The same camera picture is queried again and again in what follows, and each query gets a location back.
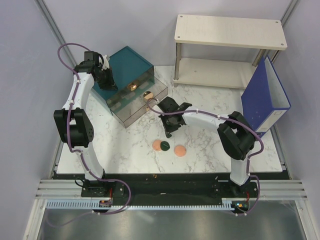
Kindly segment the teal drawer organizer box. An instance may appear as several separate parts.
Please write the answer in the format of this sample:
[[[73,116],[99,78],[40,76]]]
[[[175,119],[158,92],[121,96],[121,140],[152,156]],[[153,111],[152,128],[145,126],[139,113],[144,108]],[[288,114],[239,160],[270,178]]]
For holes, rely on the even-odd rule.
[[[154,65],[152,65],[148,60],[143,58],[129,46],[126,46],[111,55],[109,59],[109,65],[112,68],[113,79],[118,89],[101,90],[97,83],[93,86],[95,92],[105,103],[108,98],[115,95],[125,86],[125,84],[133,81],[134,78],[138,77],[149,68],[154,67]]]

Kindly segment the gold round jar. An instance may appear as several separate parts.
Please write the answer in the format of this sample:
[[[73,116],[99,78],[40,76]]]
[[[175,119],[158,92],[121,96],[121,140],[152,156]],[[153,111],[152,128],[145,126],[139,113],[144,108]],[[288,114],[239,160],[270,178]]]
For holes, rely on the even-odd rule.
[[[143,100],[147,103],[148,101],[152,100],[154,97],[154,94],[151,91],[146,91],[143,94]]]

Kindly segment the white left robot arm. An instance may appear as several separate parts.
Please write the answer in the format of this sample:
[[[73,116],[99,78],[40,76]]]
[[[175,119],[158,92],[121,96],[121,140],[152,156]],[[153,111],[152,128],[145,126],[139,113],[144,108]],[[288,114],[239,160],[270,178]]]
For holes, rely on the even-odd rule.
[[[93,147],[94,127],[86,113],[91,89],[95,84],[107,91],[117,90],[109,57],[87,50],[84,60],[72,69],[73,85],[62,109],[55,110],[53,118],[63,143],[75,153],[83,167],[80,184],[82,197],[111,196],[110,185],[103,180],[105,171]]]

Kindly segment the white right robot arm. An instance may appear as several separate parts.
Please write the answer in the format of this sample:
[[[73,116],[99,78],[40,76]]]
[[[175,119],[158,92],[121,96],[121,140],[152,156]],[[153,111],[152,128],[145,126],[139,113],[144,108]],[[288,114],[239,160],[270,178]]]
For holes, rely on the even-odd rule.
[[[200,127],[218,134],[225,153],[231,160],[229,191],[235,197],[247,191],[249,179],[249,155],[257,140],[244,116],[234,111],[226,116],[202,111],[190,103],[178,105],[171,97],[165,97],[157,106],[162,111],[162,121],[167,138],[183,125]]]

